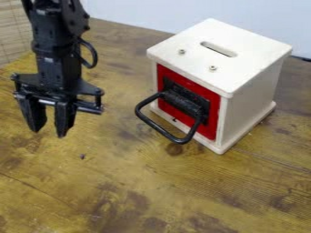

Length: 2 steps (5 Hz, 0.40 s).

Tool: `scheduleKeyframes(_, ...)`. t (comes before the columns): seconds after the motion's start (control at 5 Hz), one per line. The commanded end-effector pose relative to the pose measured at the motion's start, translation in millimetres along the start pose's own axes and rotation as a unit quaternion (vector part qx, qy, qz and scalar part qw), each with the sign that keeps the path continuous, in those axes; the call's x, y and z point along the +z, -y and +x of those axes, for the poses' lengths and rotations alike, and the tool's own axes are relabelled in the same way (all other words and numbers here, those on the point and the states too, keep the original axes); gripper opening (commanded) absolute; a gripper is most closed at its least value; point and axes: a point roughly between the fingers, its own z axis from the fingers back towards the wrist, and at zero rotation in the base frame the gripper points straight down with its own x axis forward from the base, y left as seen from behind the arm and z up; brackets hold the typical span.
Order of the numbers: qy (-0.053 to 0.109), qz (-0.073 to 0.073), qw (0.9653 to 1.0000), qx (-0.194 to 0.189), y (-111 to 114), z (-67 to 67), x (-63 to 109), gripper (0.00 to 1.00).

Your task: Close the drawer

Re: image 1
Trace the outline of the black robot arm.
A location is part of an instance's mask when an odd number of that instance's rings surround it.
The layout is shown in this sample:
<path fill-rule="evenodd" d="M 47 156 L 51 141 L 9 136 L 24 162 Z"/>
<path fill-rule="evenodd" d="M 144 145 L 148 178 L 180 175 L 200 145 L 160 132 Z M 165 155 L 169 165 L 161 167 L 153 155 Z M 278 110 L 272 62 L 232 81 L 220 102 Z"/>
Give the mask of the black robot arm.
<path fill-rule="evenodd" d="M 100 114 L 103 90 L 81 77 L 81 69 L 97 65 L 96 50 L 81 35 L 89 15 L 80 0 L 21 0 L 33 29 L 35 74 L 15 74 L 15 98 L 28 127 L 40 131 L 47 106 L 55 107 L 55 127 L 64 137 L 79 111 Z"/>

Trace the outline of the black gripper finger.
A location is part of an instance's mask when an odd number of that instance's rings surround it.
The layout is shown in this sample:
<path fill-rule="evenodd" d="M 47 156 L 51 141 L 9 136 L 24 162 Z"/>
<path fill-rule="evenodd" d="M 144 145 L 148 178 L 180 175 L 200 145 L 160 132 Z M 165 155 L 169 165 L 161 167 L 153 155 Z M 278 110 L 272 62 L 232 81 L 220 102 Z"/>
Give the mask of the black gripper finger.
<path fill-rule="evenodd" d="M 55 106 L 55 127 L 59 137 L 65 137 L 75 125 L 76 108 L 71 102 L 57 102 Z"/>
<path fill-rule="evenodd" d="M 47 108 L 31 95 L 16 95 L 16 98 L 27 125 L 33 132 L 39 132 L 47 123 Z"/>

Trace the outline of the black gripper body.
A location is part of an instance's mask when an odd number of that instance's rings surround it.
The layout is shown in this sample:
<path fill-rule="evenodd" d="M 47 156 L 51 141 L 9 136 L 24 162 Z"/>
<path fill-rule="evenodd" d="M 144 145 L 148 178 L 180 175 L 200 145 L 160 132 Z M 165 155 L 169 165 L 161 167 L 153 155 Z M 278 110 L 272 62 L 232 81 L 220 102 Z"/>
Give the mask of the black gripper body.
<path fill-rule="evenodd" d="M 61 58 L 39 56 L 36 74 L 11 76 L 16 84 L 15 97 L 28 96 L 43 106 L 67 102 L 76 111 L 99 115 L 104 92 L 83 79 L 84 62 L 77 54 Z"/>

